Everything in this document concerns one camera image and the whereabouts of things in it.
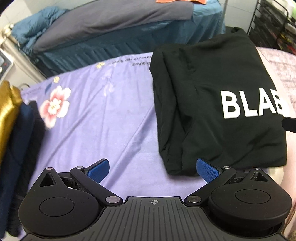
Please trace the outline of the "black jacket with white lettering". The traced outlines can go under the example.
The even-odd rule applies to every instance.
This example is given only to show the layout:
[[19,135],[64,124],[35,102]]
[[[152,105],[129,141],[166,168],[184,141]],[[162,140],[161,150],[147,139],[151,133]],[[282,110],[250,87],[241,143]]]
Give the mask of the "black jacket with white lettering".
[[243,29],[160,46],[149,69],[168,174],[194,176],[198,159],[238,170],[286,164],[283,103]]

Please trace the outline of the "pink grey quilt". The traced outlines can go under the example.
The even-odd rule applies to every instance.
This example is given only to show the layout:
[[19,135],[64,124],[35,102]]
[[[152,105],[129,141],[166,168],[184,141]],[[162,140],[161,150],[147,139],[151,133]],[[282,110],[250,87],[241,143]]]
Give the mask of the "pink grey quilt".
[[295,117],[295,56],[270,48],[256,48],[283,104],[283,116]]

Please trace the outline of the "purple floral bed sheet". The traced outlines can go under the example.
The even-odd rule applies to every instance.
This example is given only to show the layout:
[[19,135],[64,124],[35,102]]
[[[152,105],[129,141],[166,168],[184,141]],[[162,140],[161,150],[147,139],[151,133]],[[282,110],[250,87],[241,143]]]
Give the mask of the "purple floral bed sheet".
[[[151,53],[52,77],[23,92],[46,124],[18,215],[25,240],[206,240],[183,198],[204,185],[170,176],[158,151]],[[96,183],[84,169],[106,158]]]

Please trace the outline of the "navy hanging garment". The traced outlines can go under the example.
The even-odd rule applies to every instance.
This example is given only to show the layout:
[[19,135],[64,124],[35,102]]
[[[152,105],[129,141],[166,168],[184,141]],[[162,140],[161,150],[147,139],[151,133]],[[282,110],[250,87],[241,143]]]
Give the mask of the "navy hanging garment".
[[1,238],[5,232],[20,234],[18,210],[29,190],[45,130],[37,103],[22,103],[1,164]]

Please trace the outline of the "yellow hanging garment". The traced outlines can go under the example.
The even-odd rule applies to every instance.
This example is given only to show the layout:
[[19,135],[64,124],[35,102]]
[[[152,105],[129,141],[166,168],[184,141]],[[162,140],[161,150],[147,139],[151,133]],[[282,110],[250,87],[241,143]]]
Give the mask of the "yellow hanging garment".
[[4,80],[1,83],[1,163],[22,102],[20,90]]

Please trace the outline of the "white floor lamp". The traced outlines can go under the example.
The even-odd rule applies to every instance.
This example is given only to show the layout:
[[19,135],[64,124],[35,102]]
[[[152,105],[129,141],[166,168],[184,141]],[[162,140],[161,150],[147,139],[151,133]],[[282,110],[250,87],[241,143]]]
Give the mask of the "white floor lamp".
[[223,5],[223,20],[221,25],[221,31],[225,34],[226,33],[226,15],[227,15],[227,9],[228,9],[229,0],[224,0]]

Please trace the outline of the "white device with buttons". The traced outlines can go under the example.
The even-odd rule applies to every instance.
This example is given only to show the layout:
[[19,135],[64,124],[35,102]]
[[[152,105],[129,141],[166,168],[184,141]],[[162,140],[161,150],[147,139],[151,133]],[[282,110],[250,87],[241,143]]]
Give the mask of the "white device with buttons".
[[13,57],[4,51],[2,48],[0,49],[0,78],[3,81],[12,68],[14,63]]

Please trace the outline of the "orange towel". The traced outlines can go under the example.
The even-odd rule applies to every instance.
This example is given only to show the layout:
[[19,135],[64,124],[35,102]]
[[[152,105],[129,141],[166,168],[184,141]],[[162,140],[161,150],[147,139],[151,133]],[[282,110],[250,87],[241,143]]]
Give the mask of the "orange towel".
[[207,0],[156,0],[156,3],[166,4],[166,3],[172,3],[175,1],[191,2],[194,4],[202,4],[202,5],[207,4]]

